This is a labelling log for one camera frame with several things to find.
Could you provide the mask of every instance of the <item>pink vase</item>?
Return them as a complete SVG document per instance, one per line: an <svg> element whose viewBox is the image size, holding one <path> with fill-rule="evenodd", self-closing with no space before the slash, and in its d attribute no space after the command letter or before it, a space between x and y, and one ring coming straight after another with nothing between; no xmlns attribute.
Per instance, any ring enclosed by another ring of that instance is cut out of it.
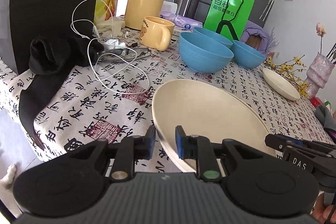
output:
<svg viewBox="0 0 336 224"><path fill-rule="evenodd" d="M319 89L324 88L334 67L335 65L328 58L319 52L317 53L307 70L307 79L305 80L309 83L307 88L309 99L315 97Z"/></svg>

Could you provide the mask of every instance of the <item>green package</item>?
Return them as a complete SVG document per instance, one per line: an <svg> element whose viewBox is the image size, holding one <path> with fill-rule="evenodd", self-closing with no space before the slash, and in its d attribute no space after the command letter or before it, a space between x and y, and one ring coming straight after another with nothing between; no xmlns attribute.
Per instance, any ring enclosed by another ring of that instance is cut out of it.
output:
<svg viewBox="0 0 336 224"><path fill-rule="evenodd" d="M207 18L204 23L204 28L211 31L218 31L221 35L233 41L233 37L228 25L233 26L238 39L243 34L245 25L250 16L254 0L212 0Z"/></svg>

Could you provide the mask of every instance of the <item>blue bowl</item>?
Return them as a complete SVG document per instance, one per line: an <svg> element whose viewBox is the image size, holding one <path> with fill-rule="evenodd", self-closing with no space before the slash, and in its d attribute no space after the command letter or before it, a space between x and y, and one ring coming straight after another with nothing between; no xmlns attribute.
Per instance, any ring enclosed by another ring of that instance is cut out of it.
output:
<svg viewBox="0 0 336 224"><path fill-rule="evenodd" d="M217 42L222 43L224 46L231 48L233 43L227 39L226 37L223 37L222 35L220 35L219 33L204 29L204 28L200 28L200 27L195 27L193 30L194 33L197 34L202 34L205 35L206 37L210 37L213 40L216 40Z"/></svg>
<svg viewBox="0 0 336 224"><path fill-rule="evenodd" d="M245 68L256 68L266 59L256 49L240 41L233 40L233 46L231 47L231 50L235 55L234 60L236 63Z"/></svg>
<svg viewBox="0 0 336 224"><path fill-rule="evenodd" d="M201 73L222 70L234 56L223 44L205 35L189 32L180 35L178 49L187 66Z"/></svg>

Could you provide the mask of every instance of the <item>yellow mug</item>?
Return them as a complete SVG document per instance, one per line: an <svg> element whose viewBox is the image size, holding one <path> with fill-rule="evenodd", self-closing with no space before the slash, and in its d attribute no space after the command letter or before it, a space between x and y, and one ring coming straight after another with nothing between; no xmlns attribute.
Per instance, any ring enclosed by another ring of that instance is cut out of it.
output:
<svg viewBox="0 0 336 224"><path fill-rule="evenodd" d="M145 17L140 31L140 43L165 51L169 48L175 24L159 17Z"/></svg>

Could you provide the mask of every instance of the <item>tablecloth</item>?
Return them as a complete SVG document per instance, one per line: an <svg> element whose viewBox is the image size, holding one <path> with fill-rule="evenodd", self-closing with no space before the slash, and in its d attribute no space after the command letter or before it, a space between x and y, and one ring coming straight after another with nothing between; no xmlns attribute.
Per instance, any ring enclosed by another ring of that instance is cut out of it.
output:
<svg viewBox="0 0 336 224"><path fill-rule="evenodd" d="M129 32L127 38L120 39L127 45L138 42L137 31L127 28L122 31ZM181 60L178 41L173 40L166 51L153 50L152 57L137 60L135 65L147 73L151 82L149 90L139 95L118 93L143 91L147 86L145 75L133 67L104 81L116 92L109 91L95 80L90 67L74 67L48 107L35 119L34 127L45 150L38 148L27 136L38 158L48 161L98 138L120 142L126 136L144 135L148 127L154 124L151 110L153 94L160 85L172 79L202 81L232 93L252 107L272 133L333 143L315 118L315 109L310 102L307 99L288 101L273 91L262 78L262 65L251 70L231 61L220 72L197 73ZM98 72L104 77L122 66L124 64L100 62ZM29 86L33 78L30 70L18 76L0 61L0 103L19 124L20 92ZM137 161L135 169L147 172L179 171L158 138L153 158L150 161Z"/></svg>

